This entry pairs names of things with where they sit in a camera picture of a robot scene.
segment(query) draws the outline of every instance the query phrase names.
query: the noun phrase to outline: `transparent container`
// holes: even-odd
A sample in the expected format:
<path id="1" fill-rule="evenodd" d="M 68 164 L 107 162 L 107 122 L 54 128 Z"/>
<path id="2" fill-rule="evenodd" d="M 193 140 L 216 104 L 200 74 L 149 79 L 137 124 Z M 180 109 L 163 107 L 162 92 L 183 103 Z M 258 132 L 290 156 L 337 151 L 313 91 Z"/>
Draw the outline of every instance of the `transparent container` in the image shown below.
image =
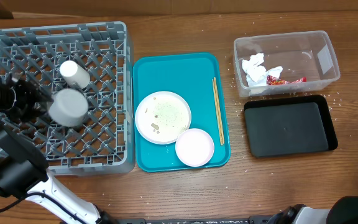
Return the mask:
<path id="1" fill-rule="evenodd" d="M 283 67 L 280 79 L 304 83 L 248 87 L 243 59 L 264 53 L 266 70 Z M 243 37 L 234 41 L 234 70 L 240 97 L 321 90 L 341 76 L 334 48 L 325 31 Z"/>

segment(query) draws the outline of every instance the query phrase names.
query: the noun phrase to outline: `small white plate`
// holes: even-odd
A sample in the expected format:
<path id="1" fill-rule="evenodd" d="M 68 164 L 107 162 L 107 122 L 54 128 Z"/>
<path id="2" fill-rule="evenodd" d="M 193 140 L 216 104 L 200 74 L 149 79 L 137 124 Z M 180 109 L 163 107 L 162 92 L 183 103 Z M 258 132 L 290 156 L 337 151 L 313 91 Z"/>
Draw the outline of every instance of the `small white plate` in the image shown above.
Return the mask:
<path id="1" fill-rule="evenodd" d="M 175 150 L 182 163 L 191 167 L 200 167 L 209 162 L 214 154 L 214 141 L 211 136 L 197 128 L 191 128 L 182 133 Z"/>
<path id="2" fill-rule="evenodd" d="M 135 113 L 140 135 L 155 144 L 170 144 L 190 127 L 191 111 L 178 94 L 158 91 L 146 96 Z"/>

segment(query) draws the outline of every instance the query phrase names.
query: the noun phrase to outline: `wooden tabletop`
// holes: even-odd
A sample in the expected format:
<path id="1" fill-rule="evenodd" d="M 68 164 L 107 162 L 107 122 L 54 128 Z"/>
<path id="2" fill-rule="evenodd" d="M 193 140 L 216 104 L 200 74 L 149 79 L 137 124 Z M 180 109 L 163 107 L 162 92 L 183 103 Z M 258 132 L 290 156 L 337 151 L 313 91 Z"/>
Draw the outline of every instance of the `wooden tabletop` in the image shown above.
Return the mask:
<path id="1" fill-rule="evenodd" d="M 211 52 L 219 61 L 232 155 L 219 168 L 123 175 L 58 177 L 79 197 L 117 218 L 239 218 L 278 213 L 303 203 L 331 208 L 358 195 L 358 12 L 212 14 L 198 16 L 77 17 L 0 21 L 0 28 L 123 21 L 135 59 L 151 55 Z M 341 78 L 322 91 L 339 141 L 333 152 L 255 159 L 244 117 L 250 99 L 231 88 L 233 42 L 238 37 L 325 30 L 335 48 Z M 0 198 L 0 208 L 14 198 Z M 38 205 L 22 202 L 0 214 L 0 223 L 58 223 Z"/>

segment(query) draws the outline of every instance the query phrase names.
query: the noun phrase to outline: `black tray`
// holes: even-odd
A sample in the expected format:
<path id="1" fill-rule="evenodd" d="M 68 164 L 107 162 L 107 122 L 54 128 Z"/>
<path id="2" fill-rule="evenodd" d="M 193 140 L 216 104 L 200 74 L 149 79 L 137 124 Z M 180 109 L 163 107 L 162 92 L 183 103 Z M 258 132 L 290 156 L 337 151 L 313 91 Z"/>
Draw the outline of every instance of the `black tray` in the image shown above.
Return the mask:
<path id="1" fill-rule="evenodd" d="M 324 97 L 301 96 L 250 101 L 244 115 L 255 157 L 330 151 L 338 147 Z"/>

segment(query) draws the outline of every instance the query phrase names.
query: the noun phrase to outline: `white label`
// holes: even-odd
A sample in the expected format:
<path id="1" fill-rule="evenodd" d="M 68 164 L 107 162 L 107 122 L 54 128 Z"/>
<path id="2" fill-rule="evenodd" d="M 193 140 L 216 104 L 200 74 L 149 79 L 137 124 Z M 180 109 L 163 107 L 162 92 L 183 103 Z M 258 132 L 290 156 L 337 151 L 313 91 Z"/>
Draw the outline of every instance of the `white label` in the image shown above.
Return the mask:
<path id="1" fill-rule="evenodd" d="M 329 54 L 328 46 L 325 45 L 320 52 L 317 54 L 318 60 L 320 62 L 321 70 L 325 74 L 330 68 L 334 66 L 333 59 Z"/>

